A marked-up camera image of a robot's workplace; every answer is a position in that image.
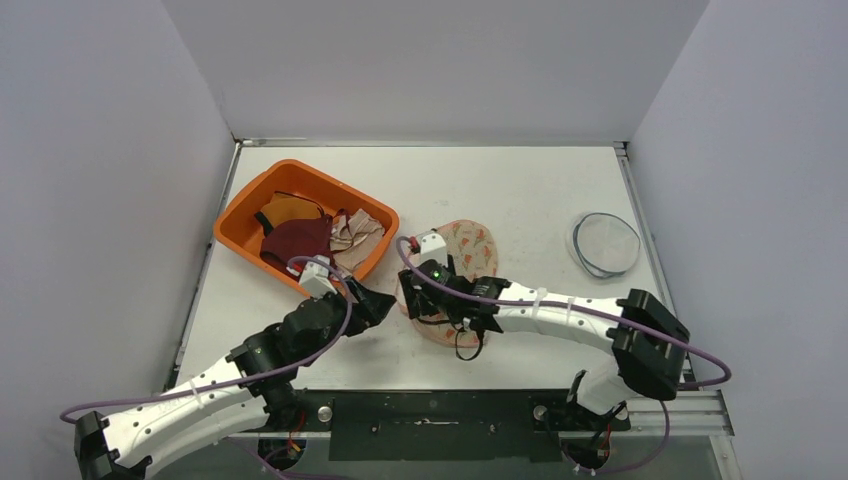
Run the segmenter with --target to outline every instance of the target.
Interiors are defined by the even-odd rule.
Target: orange basket
[[[342,208],[356,212],[361,208],[383,225],[386,230],[383,239],[365,262],[353,272],[357,280],[364,279],[374,270],[377,262],[388,250],[400,225],[397,213],[391,208],[297,160],[279,161],[251,180],[218,217],[215,222],[215,238],[250,263],[306,296],[309,294],[300,288],[296,280],[259,258],[259,249],[265,236],[262,226],[253,214],[271,200],[276,190],[314,200],[327,212]]]

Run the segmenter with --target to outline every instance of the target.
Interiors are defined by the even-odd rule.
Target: gray wall
[[[707,0],[164,0],[237,137],[622,140]]]
[[[680,317],[735,370],[746,480],[845,478],[846,18],[712,0],[631,145]]]
[[[0,3],[0,465],[78,479],[69,405],[161,388],[232,140],[158,0]]]

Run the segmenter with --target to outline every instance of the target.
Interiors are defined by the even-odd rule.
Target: maroon cloth
[[[332,232],[333,217],[330,215],[283,222],[262,240],[259,258],[296,279],[297,277],[286,269],[287,262],[292,257],[323,255],[330,259],[331,264],[333,263],[333,252],[330,251]]]

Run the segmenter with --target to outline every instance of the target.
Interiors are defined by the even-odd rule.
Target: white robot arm
[[[479,337],[490,331],[534,332],[607,353],[603,363],[578,374],[570,392],[576,405],[595,415],[608,415],[637,395],[675,398],[683,349],[601,316],[629,319],[688,343],[689,331],[650,293],[631,290],[626,299],[591,299],[502,278],[468,281],[454,274],[440,235],[428,232],[409,240],[420,262],[417,271],[399,275],[410,318],[441,312]]]
[[[421,263],[415,271],[399,274],[410,318],[442,312],[457,328],[480,337],[486,332],[535,332],[609,354],[572,382],[567,398],[571,424],[607,425],[611,415],[637,395],[658,400],[676,396],[682,349],[603,318],[623,317],[688,342],[688,331],[649,293],[632,290],[627,299],[589,299],[495,277],[471,282],[454,274],[437,234],[419,236],[412,243]],[[353,314],[341,332],[347,336],[379,325],[394,303],[393,297],[350,282],[356,288]],[[292,389],[296,370],[261,381],[248,377],[294,364],[326,347],[339,334],[347,307],[326,269],[310,264],[300,283],[313,298],[283,322],[248,337],[205,372],[165,392],[168,400],[108,416],[91,412],[80,417],[74,450],[82,478],[150,478],[176,459],[233,433],[290,428],[309,395]],[[170,397],[180,392],[185,396]]]

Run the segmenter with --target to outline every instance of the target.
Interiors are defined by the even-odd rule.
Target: clear plastic lid
[[[569,253],[589,275],[620,277],[639,259],[642,242],[621,218],[603,212],[583,213],[566,234]]]

